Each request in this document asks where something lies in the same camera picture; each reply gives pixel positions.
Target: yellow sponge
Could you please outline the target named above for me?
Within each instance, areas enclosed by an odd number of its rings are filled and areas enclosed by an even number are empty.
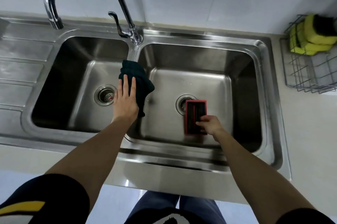
[[[296,33],[296,26],[292,28],[290,31],[290,51],[293,53],[298,53],[298,54],[306,54],[309,56],[313,56],[316,54],[316,51],[305,51],[304,48],[301,48],[300,43],[297,39],[297,33]]]
[[[332,48],[332,45],[319,45],[309,42],[305,38],[304,22],[297,24],[297,38],[300,42],[301,48],[306,51],[328,51]]]
[[[333,45],[337,42],[334,19],[308,15],[304,20],[304,36],[310,43]]]

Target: wire basket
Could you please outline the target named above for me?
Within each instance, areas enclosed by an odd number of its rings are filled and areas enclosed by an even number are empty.
[[[280,39],[285,84],[297,91],[319,94],[337,89],[337,47],[328,52],[320,52],[309,56],[304,52],[297,54],[290,51],[289,32],[298,23],[304,21],[306,15],[298,15],[294,22],[284,31],[286,38]]]

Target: jeans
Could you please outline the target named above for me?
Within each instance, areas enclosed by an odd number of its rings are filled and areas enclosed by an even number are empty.
[[[175,208],[180,197],[179,209],[198,215],[209,224],[226,224],[216,202],[210,199],[179,196],[174,194],[147,191],[134,206],[128,218],[143,209]]]

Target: drain strainer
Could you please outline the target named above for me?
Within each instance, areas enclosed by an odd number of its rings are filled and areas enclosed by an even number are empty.
[[[197,100],[193,95],[181,95],[176,101],[176,109],[180,115],[185,115],[186,111],[186,100]]]
[[[115,91],[117,89],[113,85],[103,85],[96,89],[94,100],[101,106],[107,106],[114,102]]]

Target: dish towel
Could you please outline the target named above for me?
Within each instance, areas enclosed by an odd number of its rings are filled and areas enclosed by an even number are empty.
[[[123,81],[123,84],[124,74],[126,74],[128,78],[129,94],[131,91],[132,77],[136,78],[136,101],[139,108],[138,117],[144,117],[145,113],[143,112],[143,109],[145,98],[149,93],[154,90],[154,85],[147,78],[144,69],[137,62],[124,60],[122,63],[121,73],[118,77]]]

